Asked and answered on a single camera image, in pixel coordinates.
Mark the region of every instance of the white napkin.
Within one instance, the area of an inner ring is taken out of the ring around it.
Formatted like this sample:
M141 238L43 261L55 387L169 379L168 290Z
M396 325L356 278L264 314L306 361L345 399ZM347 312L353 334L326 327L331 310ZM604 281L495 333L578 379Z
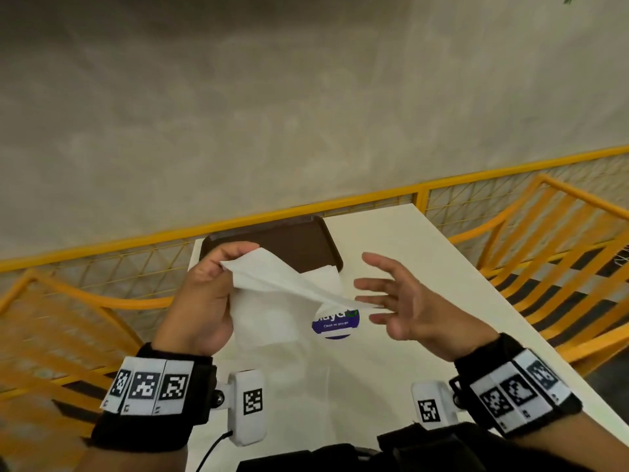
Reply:
M299 274L264 248L221 265L232 271L237 288L230 301L234 335L242 349L300 341L314 334L312 321L331 309L373 308L341 295L332 265Z

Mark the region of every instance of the black cable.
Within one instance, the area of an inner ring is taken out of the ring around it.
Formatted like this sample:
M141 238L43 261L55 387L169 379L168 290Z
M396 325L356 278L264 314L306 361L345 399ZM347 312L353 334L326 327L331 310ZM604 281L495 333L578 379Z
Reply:
M233 431L230 430L228 432L225 432L221 437L219 437L218 439L216 439L216 442L214 444L212 444L212 447L209 448L208 452L205 454L205 457L203 457L203 460L200 462L199 466L196 469L196 472L200 471L200 468L203 467L203 464L205 463L205 461L208 459L208 456L212 453L212 451L214 450L214 448L218 445L219 442L221 442L223 439L227 439L228 437L233 436Z

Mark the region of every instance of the white table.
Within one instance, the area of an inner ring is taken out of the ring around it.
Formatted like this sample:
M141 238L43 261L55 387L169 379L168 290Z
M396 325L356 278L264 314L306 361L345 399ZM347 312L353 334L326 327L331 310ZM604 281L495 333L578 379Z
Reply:
M341 278L348 297L357 294L354 278L386 276L364 264L361 253L402 261L428 287L535 350L577 393L586 412L629 445L625 422L413 205L335 216L325 222L345 263ZM390 340L384 327L372 325L366 315L349 338L316 340L310 356L300 345L243 355L233 341L216 355L220 379L231 370L263 369L272 385L264 398L269 430L264 441L248 447L237 448L225 440L212 452L205 470L232 471L247 458L326 444L377 448L376 435L416 421L412 382L447 381L456 375L452 364L418 343ZM194 429L187 470L196 469L225 431L225 411L212 412L208 424Z

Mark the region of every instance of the gray wall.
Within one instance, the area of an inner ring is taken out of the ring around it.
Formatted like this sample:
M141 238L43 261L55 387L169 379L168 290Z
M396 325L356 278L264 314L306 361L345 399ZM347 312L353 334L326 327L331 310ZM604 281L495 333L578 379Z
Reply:
M629 142L629 0L0 0L0 258Z

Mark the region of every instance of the yellow chair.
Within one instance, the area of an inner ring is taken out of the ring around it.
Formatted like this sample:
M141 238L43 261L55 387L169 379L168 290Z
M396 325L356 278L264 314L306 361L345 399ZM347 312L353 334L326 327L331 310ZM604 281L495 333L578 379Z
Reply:
M105 374L143 344L114 310L171 301L97 296L37 270L16 281L0 300L0 456L11 469L76 464L111 385Z
M596 276L629 244L629 211L545 174L534 178L520 197L492 220L449 240L460 244L482 235L487 235L487 241L477 268L499 289L512 282L501 290L505 298L516 293L522 296L519 290L532 277L539 281L514 304L520 312L534 309L525 317L533 325L548 318L586 283L590 285L588 295L540 331L547 340L574 328L597 303L622 292L629 279L629 262L608 278ZM584 268L571 269L584 253L597 248L600 251ZM550 261L558 264L549 265ZM559 290L544 302L557 283L562 283ZM613 308L556 346L557 351L585 376L629 345L629 325L608 331L628 312L629 295L623 295Z

